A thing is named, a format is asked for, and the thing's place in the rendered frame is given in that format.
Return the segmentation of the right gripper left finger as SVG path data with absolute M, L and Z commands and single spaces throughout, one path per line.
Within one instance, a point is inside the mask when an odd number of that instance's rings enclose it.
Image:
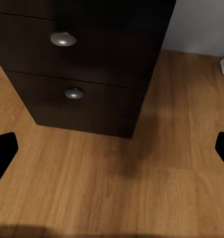
M 14 132 L 0 135 L 0 179 L 18 151 Z

